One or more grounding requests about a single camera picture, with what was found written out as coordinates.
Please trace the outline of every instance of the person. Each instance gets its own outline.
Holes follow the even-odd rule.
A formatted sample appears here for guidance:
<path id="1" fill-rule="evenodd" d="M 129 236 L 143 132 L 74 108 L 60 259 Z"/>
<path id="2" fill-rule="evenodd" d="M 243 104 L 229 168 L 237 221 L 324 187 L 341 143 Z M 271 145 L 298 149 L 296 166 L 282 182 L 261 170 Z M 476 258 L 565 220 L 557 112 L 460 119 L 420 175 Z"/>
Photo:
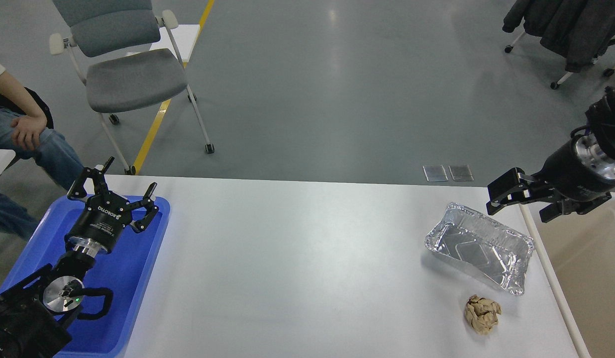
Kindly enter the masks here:
<path id="1" fill-rule="evenodd" d="M 0 149 L 11 149 L 20 159 L 33 158 L 55 181 L 69 190 L 82 172 L 80 158 L 59 132 L 46 128 L 46 116 L 22 84 L 0 64 L 0 95 L 11 100 L 25 115 L 0 105 Z M 7 195 L 0 193 L 0 233 L 28 240 L 38 220 Z"/>

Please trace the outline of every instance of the hand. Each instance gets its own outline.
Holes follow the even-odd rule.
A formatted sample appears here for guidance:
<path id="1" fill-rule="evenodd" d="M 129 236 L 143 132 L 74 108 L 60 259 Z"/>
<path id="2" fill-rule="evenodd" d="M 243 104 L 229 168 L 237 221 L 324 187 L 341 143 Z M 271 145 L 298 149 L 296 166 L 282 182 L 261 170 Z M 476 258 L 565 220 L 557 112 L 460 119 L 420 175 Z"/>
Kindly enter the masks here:
<path id="1" fill-rule="evenodd" d="M 46 129 L 46 116 L 17 116 L 11 127 L 15 128 L 11 134 L 14 145 L 24 150 L 35 150 L 40 147 L 40 134 Z"/>

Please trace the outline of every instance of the yellow floor line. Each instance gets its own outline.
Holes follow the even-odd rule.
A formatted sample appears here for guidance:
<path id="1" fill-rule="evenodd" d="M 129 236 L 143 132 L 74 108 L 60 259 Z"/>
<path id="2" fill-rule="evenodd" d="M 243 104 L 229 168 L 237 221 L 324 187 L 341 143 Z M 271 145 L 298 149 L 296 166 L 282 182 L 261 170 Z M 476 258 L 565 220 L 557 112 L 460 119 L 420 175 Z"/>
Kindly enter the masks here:
<path id="1" fill-rule="evenodd" d="M 208 0 L 208 4 L 205 6 L 204 13 L 201 15 L 201 19 L 199 19 L 199 32 L 197 33 L 197 37 L 201 34 L 201 31 L 204 29 L 205 21 L 208 19 L 208 14 L 210 14 L 210 10 L 212 9 L 212 5 L 214 4 L 214 0 Z M 133 166 L 135 166 L 135 173 L 139 174 L 139 170 L 141 170 L 142 165 L 144 165 L 144 161 L 146 160 L 146 156 L 148 155 L 148 151 L 150 150 L 151 145 L 153 145 L 153 140 L 155 140 L 155 136 L 157 135 L 157 131 L 159 131 L 160 125 L 162 125 L 162 120 L 164 120 L 164 115 L 166 115 L 166 111 L 168 110 L 168 106 L 171 104 L 171 100 L 165 100 L 159 106 L 159 110 L 157 111 L 157 115 L 155 115 L 155 120 L 153 120 L 153 124 L 151 124 L 150 129 L 148 130 L 148 134 L 146 134 L 146 138 L 144 139 L 144 143 L 142 144 L 141 149 L 139 149 L 139 153 L 135 158 L 135 162 Z"/>

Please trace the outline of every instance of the robotic arm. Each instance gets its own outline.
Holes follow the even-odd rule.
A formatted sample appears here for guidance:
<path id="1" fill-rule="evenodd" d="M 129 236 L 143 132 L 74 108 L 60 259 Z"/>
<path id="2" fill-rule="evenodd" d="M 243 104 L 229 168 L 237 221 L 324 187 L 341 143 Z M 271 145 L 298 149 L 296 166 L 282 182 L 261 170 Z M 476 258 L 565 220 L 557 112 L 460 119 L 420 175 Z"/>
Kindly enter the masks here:
<path id="1" fill-rule="evenodd" d="M 85 275 L 94 267 L 96 255 L 112 253 L 126 226 L 141 233 L 159 210 L 152 197 L 156 183 L 136 202 L 108 189 L 104 175 L 112 161 L 110 157 L 102 170 L 84 168 L 68 192 L 69 199 L 84 201 L 85 208 L 64 236 L 66 253 L 57 264 L 41 267 L 0 293 L 0 358 L 50 358 L 71 341 L 67 328 L 76 319 L 96 320 L 108 313 L 112 290 L 85 287 Z M 95 188 L 88 198 L 87 179 Z M 133 220 L 131 212 L 140 207 L 146 215 Z M 81 303 L 88 296 L 103 296 L 99 312 L 82 312 Z"/>
<path id="2" fill-rule="evenodd" d="M 505 206 L 543 201 L 542 222 L 572 212 L 586 214 L 611 198 L 615 188 L 615 88 L 586 112 L 588 124 L 574 129 L 571 140 L 546 159 L 542 170 L 526 175 L 512 168 L 487 186 L 487 212 Z"/>

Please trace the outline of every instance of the gray chair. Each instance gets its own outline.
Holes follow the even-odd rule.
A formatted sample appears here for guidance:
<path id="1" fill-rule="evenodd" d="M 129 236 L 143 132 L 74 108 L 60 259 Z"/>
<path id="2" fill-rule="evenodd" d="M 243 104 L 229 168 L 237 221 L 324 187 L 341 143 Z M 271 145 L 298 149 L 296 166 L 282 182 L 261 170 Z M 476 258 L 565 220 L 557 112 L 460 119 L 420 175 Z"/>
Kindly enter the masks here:
<path id="1" fill-rule="evenodd" d="M 68 49 L 78 77 L 87 88 L 87 100 L 98 112 L 102 127 L 124 164 L 124 172 L 134 175 L 107 128 L 103 113 L 111 113 L 110 121 L 119 123 L 114 113 L 130 111 L 163 102 L 186 90 L 205 137 L 205 151 L 214 152 L 205 131 L 204 121 L 196 104 L 196 97 L 186 79 L 182 56 L 173 38 L 172 29 L 178 27 L 170 10 L 155 16 L 150 0 L 53 0 L 62 18 L 71 28 L 71 37 L 52 34 L 51 54 Z M 165 27 L 177 57 L 170 50 L 152 50 L 136 55 L 103 61 L 89 66 L 83 75 L 75 59 L 73 47 L 88 57 L 135 45 L 153 43 L 160 39 L 160 27 Z"/>

